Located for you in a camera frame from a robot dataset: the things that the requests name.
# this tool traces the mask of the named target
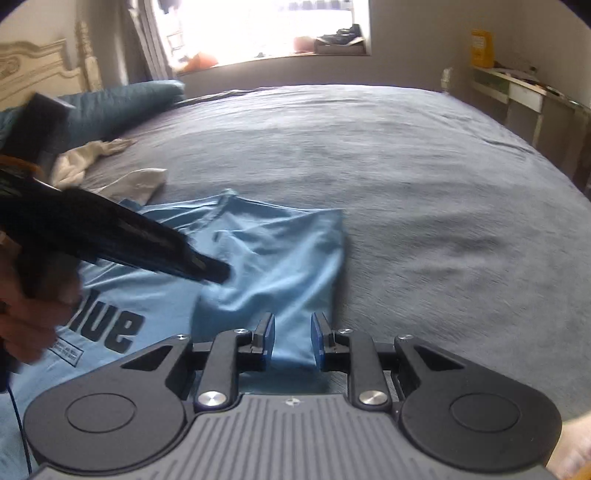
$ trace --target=bedspread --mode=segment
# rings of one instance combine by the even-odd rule
[[[154,203],[233,188],[345,210],[334,323],[412,333],[591,408],[591,205],[500,124],[439,93],[282,87],[161,114],[85,187],[168,169]],[[334,389],[343,388],[335,377]]]

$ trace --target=light blue t-shirt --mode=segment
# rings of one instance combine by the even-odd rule
[[[217,285],[107,261],[84,264],[84,296],[77,312],[39,363],[13,375],[21,416],[44,390],[124,355],[179,333],[200,342],[224,330],[253,329],[264,312],[276,317],[273,370],[295,368],[306,382],[314,378],[303,373],[314,365],[310,316],[323,311],[330,317],[343,261],[341,210],[269,205],[228,191],[139,211],[186,234],[199,252],[228,262],[231,278]],[[247,377],[241,378],[243,391],[272,392],[286,375]],[[307,386],[318,388],[313,380]],[[0,471],[4,480],[27,474],[7,394],[0,395]]]

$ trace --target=headboard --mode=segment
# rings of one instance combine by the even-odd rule
[[[86,24],[79,22],[76,32],[80,67],[73,70],[64,65],[65,40],[0,43],[0,111],[22,105],[34,92],[60,96],[102,88]]]

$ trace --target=blue pillow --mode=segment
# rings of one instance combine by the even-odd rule
[[[184,85],[176,80],[156,80],[60,98],[76,107],[68,121],[66,151],[93,140],[117,138],[124,131],[168,110],[184,100]],[[0,144],[4,143],[20,109],[0,112]]]

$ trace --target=screw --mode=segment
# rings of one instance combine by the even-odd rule
[[[226,403],[226,400],[228,400],[227,396],[222,392],[217,392],[215,390],[204,392],[197,398],[197,401],[204,407],[219,407]]]
[[[285,404],[288,405],[289,407],[297,407],[300,403],[301,403],[301,401],[295,397],[288,398],[285,401]]]
[[[359,395],[359,401],[364,405],[383,405],[388,401],[388,396],[380,390],[368,390]]]

